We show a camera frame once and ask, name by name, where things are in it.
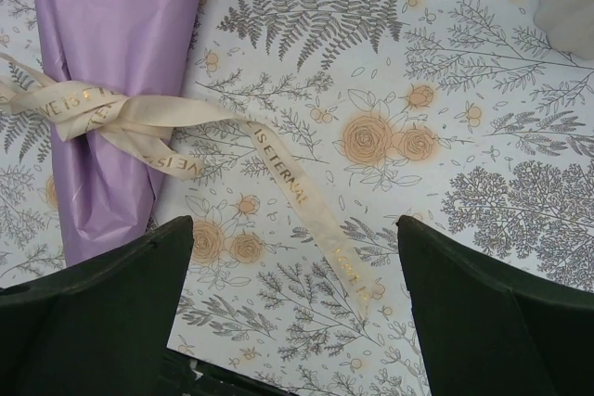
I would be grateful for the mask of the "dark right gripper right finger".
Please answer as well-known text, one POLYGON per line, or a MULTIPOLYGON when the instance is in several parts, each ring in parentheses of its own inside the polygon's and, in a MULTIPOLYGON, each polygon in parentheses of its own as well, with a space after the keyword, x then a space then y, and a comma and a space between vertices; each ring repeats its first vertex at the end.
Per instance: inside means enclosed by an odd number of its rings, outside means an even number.
POLYGON ((399 258, 434 395, 590 395, 593 296, 408 216, 399 258))

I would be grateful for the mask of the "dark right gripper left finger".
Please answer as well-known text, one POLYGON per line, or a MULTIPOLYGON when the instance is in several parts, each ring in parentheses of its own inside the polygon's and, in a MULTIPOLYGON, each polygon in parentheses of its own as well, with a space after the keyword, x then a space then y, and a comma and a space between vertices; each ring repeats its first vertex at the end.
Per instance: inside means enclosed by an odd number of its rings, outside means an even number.
POLYGON ((153 395, 185 282, 192 220, 1 291, 4 395, 153 395))

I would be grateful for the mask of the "cream printed ribbon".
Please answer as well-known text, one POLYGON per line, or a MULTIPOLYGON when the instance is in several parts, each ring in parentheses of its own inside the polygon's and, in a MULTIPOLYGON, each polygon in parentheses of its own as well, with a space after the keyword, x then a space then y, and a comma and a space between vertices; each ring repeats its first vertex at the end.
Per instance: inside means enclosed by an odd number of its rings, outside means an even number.
POLYGON ((33 112, 53 123, 62 141, 97 132, 114 147, 155 171, 193 180, 207 165, 168 146, 173 130, 234 122, 252 141, 270 176, 301 220, 342 289, 361 317, 368 317, 377 283, 369 266, 341 229, 331 209, 298 160, 272 127, 198 98, 127 96, 81 81, 59 82, 8 54, 1 58, 36 83, 22 89, 1 83, 1 109, 11 115, 33 112))

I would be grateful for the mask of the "purple and pink wrapping paper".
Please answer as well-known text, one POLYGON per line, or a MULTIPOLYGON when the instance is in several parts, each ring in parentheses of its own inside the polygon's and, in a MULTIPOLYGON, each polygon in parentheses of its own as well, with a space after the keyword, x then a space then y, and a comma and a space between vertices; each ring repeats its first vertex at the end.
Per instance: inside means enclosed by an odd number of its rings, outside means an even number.
MULTIPOLYGON (((34 0, 44 72, 119 94, 176 96, 200 0, 34 0)), ((96 132, 51 143, 68 265, 140 237, 160 172, 96 132)))

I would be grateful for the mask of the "white ribbed ceramic vase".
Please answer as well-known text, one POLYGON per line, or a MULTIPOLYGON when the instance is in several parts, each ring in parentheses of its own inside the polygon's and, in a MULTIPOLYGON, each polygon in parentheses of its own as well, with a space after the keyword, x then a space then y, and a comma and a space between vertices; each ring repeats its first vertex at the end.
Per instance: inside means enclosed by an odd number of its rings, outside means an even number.
POLYGON ((593 0, 538 0, 534 22, 555 50, 593 59, 593 0))

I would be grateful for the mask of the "floral patterned table mat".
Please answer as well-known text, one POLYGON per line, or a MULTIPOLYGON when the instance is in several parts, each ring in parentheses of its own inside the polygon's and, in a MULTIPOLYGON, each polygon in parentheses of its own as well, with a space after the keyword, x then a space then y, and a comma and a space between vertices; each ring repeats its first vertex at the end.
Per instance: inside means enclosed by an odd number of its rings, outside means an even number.
MULTIPOLYGON (((593 59, 553 49, 538 5, 200 0, 176 96, 207 90, 270 125, 377 291, 361 317, 234 122, 175 129, 168 146, 207 167, 161 172, 141 235, 193 223, 153 395, 434 395, 403 216, 593 296, 593 59)), ((2 54, 46 74, 34 0, 1 0, 2 54)), ((73 266, 54 137, 37 114, 1 109, 1 291, 73 266)))

